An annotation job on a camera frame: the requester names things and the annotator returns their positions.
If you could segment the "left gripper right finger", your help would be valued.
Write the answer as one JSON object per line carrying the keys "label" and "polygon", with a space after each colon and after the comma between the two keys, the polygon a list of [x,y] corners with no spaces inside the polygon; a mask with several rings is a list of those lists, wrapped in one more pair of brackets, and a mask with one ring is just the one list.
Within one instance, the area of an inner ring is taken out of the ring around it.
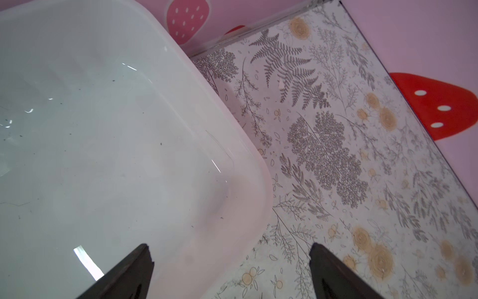
{"label": "left gripper right finger", "polygon": [[383,299],[322,244],[309,252],[312,284],[319,299]]}

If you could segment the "white plastic storage tray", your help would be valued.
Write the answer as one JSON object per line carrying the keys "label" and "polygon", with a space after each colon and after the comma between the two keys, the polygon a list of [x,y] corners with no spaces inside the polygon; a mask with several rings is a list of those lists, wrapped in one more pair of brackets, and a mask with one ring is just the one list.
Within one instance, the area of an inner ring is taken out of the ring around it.
{"label": "white plastic storage tray", "polygon": [[1,297],[74,299],[138,245],[150,299],[211,299],[271,214],[263,158],[135,1],[1,12]]}

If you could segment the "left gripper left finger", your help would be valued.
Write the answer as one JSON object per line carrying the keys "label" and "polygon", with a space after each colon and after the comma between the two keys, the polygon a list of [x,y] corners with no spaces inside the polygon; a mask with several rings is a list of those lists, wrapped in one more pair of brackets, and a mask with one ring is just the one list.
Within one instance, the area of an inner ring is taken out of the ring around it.
{"label": "left gripper left finger", "polygon": [[149,246],[140,244],[78,299],[145,299],[153,270]]}

